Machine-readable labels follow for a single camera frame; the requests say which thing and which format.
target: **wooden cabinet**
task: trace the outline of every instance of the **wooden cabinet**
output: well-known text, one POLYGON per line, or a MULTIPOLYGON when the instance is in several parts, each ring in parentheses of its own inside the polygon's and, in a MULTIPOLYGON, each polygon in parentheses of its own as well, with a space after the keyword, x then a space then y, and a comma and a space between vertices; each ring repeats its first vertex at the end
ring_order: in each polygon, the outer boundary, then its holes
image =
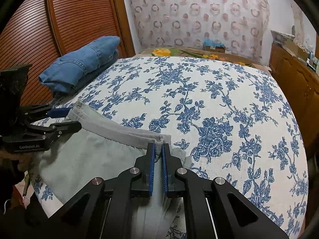
POLYGON ((319 143, 319 76, 275 44, 269 65, 296 117, 310 158, 317 150, 312 145, 319 143))

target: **white wall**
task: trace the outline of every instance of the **white wall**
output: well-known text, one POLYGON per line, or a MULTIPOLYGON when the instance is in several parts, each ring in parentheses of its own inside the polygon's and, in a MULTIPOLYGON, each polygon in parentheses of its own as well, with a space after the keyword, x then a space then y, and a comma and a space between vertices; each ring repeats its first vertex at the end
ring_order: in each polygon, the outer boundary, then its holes
MULTIPOLYGON (((291 27, 294 25, 294 19, 293 19, 293 13, 292 13, 290 1, 291 0, 268 0, 269 9, 270 9, 270 17, 269 17, 268 29, 264 33, 264 37, 263 37, 262 59, 261 59, 261 63, 264 65, 268 65, 270 52, 272 49, 273 39, 272 39, 272 34, 270 30, 272 29, 278 32, 291 33, 291 27)), ((135 29, 133 12, 130 7, 130 0, 124 0, 124 2, 125 2, 130 29, 131 29, 135 52, 139 53, 142 50, 142 46, 138 40, 137 31, 135 29)), ((305 39, 309 38, 310 44, 313 47, 313 51, 315 51, 316 31, 305 15, 303 15, 303 23, 304 23, 305 39)))

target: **white cable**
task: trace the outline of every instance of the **white cable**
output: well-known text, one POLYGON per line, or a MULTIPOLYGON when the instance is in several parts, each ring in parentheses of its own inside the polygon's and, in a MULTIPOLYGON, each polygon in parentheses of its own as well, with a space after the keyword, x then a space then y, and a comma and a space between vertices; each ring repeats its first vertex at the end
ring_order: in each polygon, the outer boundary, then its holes
POLYGON ((7 199, 7 200, 5 201, 5 203, 4 203, 4 212, 3 212, 3 214, 5 214, 5 212, 6 212, 5 205, 7 205, 7 202, 8 202, 8 201, 10 201, 10 199, 7 199))

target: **wooden wardrobe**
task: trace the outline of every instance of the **wooden wardrobe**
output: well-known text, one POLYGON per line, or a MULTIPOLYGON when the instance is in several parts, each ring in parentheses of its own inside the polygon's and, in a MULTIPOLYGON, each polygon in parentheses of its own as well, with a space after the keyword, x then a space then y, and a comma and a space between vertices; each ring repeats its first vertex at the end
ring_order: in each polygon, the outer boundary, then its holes
POLYGON ((0 35, 0 69, 32 64, 21 104, 46 103, 39 74, 101 36, 121 38, 120 58, 135 55, 124 0, 25 0, 0 35))

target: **bed sheet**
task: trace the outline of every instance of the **bed sheet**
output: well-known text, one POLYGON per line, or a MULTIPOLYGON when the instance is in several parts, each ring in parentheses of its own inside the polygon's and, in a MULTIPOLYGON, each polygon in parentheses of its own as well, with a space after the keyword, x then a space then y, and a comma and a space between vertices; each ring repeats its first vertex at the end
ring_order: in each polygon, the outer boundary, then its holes
MULTIPOLYGON (((268 74, 223 61, 182 57, 120 59, 74 98, 131 128, 172 136, 200 177, 224 177, 297 238, 307 205, 306 154, 292 110, 268 74)), ((45 119, 49 125, 62 119, 45 119)), ((33 163, 36 195, 52 215, 62 204, 33 163)), ((167 238, 185 238, 183 205, 167 238)))

